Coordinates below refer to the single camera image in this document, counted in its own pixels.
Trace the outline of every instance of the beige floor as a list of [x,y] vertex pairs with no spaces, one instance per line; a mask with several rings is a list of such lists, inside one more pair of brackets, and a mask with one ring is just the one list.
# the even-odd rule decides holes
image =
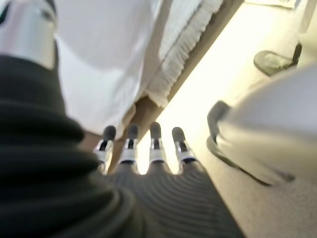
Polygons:
[[[217,100],[234,104],[250,87],[270,80],[253,66],[256,52],[269,49],[292,56],[306,2],[295,11],[243,4],[157,119],[172,171],[178,171],[178,164],[171,130],[180,126],[249,238],[317,237],[317,185],[299,178],[266,188],[229,168],[207,150],[206,118]],[[141,173],[148,167],[149,146],[147,133],[139,143]]]

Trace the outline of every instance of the white fabric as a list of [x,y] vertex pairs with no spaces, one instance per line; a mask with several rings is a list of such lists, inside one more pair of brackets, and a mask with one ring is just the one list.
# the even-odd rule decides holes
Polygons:
[[223,0],[165,0],[146,55],[141,85],[158,106],[165,107],[173,84]]
[[161,0],[55,0],[67,114],[101,134],[117,127],[139,91]]

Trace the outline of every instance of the gray rubber tip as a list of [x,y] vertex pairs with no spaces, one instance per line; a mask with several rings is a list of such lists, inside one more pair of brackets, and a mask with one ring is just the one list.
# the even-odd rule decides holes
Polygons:
[[150,133],[152,139],[160,139],[162,137],[160,125],[157,122],[153,122],[150,126]]
[[103,139],[106,142],[109,140],[114,141],[115,135],[116,135],[116,129],[114,126],[110,125],[105,128]]
[[138,125],[136,125],[136,124],[130,125],[129,130],[128,130],[128,138],[130,140],[134,140],[134,139],[138,138],[138,134],[139,134]]
[[173,135],[173,140],[174,142],[182,142],[185,139],[185,134],[182,130],[182,128],[180,127],[175,127],[172,131],[172,135]]

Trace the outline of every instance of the ribbed rubber cover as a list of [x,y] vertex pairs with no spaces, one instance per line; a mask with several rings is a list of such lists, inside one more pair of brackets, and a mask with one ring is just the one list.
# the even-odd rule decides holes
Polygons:
[[[106,180],[136,195],[137,206],[158,223],[161,237],[244,237],[199,162],[184,164],[180,175],[171,174],[164,162],[152,164],[146,175],[136,171],[132,163],[121,164]],[[146,221],[144,226],[152,225]]]

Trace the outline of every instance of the silver metal part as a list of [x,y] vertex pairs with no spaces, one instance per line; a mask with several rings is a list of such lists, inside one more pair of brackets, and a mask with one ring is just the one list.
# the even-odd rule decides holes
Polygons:
[[102,164],[99,166],[99,170],[102,172],[102,174],[107,174],[111,160],[112,160],[112,154],[113,154],[113,141],[109,140],[107,142],[107,146],[105,150],[100,150],[101,144],[104,142],[104,140],[100,140],[98,145],[94,149],[94,153],[97,155],[99,161],[102,162]]
[[180,142],[175,143],[176,156],[180,165],[186,159],[196,159],[196,156],[194,152],[192,151],[192,149],[189,147],[188,143],[186,141],[183,141],[183,142],[186,145],[187,151],[181,150]]
[[56,15],[44,0],[13,0],[0,25],[0,55],[55,65]]
[[120,160],[118,161],[117,165],[124,161],[133,161],[135,165],[137,165],[137,157],[138,157],[138,150],[137,144],[138,140],[133,140],[133,149],[128,149],[130,139],[126,139],[124,149],[122,150]]
[[166,154],[162,144],[162,140],[158,139],[159,149],[154,149],[154,139],[151,139],[150,164],[155,161],[166,162]]

